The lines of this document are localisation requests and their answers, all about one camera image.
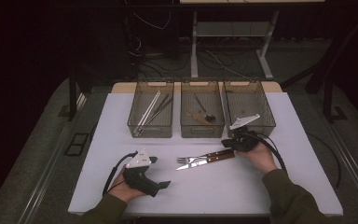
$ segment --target knife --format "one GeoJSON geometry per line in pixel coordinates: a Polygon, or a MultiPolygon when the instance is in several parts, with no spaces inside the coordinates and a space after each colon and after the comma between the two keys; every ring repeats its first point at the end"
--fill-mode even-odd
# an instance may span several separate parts
{"type": "Polygon", "coordinates": [[[215,162],[215,161],[222,161],[222,160],[234,158],[235,154],[234,154],[233,150],[223,150],[223,151],[219,151],[219,152],[208,153],[208,154],[205,154],[205,156],[207,156],[207,158],[183,165],[183,166],[177,168],[176,170],[185,170],[188,168],[205,165],[205,164],[215,162]]]}

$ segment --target knife blade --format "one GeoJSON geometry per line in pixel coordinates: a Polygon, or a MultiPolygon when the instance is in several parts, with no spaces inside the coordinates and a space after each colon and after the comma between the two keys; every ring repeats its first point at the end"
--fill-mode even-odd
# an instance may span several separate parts
{"type": "Polygon", "coordinates": [[[231,150],[230,153],[226,153],[223,155],[217,155],[217,156],[211,156],[211,157],[208,157],[208,158],[200,160],[200,161],[194,161],[192,163],[180,166],[176,170],[185,170],[188,168],[194,168],[194,167],[205,165],[205,164],[208,164],[211,162],[222,161],[222,160],[226,160],[226,159],[230,159],[230,158],[234,158],[234,157],[235,157],[234,151],[231,150]]]}

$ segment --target person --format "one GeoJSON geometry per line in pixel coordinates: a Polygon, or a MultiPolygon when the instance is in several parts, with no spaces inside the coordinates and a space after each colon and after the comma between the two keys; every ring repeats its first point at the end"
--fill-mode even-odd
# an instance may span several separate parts
{"type": "MultiPolygon", "coordinates": [[[[319,211],[313,196],[299,185],[294,184],[287,173],[276,166],[270,150],[258,143],[249,152],[237,151],[237,155],[246,157],[264,176],[263,183],[271,199],[270,213],[274,224],[330,223],[331,220],[319,211]]],[[[93,209],[86,212],[80,224],[117,224],[127,208],[127,203],[145,194],[130,188],[122,173],[114,180],[107,194],[93,209]]]]}

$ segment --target sleeve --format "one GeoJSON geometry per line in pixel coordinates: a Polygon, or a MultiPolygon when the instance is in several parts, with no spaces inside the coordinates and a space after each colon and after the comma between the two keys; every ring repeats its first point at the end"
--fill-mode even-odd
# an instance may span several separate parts
{"type": "Polygon", "coordinates": [[[283,170],[273,170],[263,177],[271,199],[270,212],[276,224],[330,223],[319,211],[313,196],[295,185],[283,170]]]}
{"type": "Polygon", "coordinates": [[[127,204],[119,198],[105,194],[101,201],[83,214],[79,224],[117,224],[127,208],[127,204]]]}

